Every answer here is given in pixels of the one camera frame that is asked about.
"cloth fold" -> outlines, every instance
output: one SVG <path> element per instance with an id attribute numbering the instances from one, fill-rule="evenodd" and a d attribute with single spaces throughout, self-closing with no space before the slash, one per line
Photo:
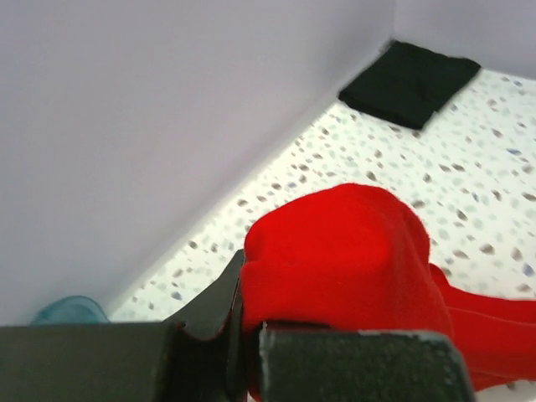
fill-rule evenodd
<path id="1" fill-rule="evenodd" d="M 536 301 L 451 287 L 429 253 L 419 218 L 381 188 L 343 184 L 294 200 L 246 236 L 246 340 L 255 344 L 263 321 L 431 330 L 453 340 L 476 390 L 535 380 Z M 250 357 L 250 392 L 259 399 Z"/>
<path id="2" fill-rule="evenodd" d="M 480 68 L 469 59 L 394 41 L 338 99 L 356 111 L 420 130 Z"/>

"folded black cloth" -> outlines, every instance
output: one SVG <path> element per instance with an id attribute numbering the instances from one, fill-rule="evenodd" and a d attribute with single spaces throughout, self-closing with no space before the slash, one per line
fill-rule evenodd
<path id="1" fill-rule="evenodd" d="M 469 59 L 394 41 L 338 99 L 356 111 L 419 130 L 480 68 Z"/>

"terrazzo pattern surface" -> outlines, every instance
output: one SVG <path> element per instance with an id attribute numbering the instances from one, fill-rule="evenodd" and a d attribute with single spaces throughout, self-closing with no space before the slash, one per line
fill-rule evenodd
<path id="1" fill-rule="evenodd" d="M 536 81 L 483 71 L 419 132 L 337 102 L 111 319 L 167 317 L 219 275 L 260 216 L 346 182 L 387 188 L 412 205 L 433 239 L 430 260 L 454 286 L 536 298 L 535 168 Z M 536 401 L 536 385 L 496 387 L 478 398 Z"/>

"wall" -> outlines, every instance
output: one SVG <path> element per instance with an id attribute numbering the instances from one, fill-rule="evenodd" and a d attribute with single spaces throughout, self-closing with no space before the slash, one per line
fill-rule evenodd
<path id="1" fill-rule="evenodd" d="M 394 16 L 392 0 L 2 8 L 1 324 L 68 294 L 107 305 L 327 105 Z"/>
<path id="2" fill-rule="evenodd" d="M 536 78 L 534 0 L 397 0 L 395 36 Z"/>

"red towel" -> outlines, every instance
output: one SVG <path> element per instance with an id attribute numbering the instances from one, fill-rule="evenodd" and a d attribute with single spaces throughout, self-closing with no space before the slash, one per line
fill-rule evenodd
<path id="1" fill-rule="evenodd" d="M 381 188 L 343 184 L 290 202 L 253 225 L 245 255 L 246 335 L 263 321 L 431 330 L 453 339 L 476 390 L 536 379 L 536 301 L 451 287 L 429 263 L 419 218 Z"/>

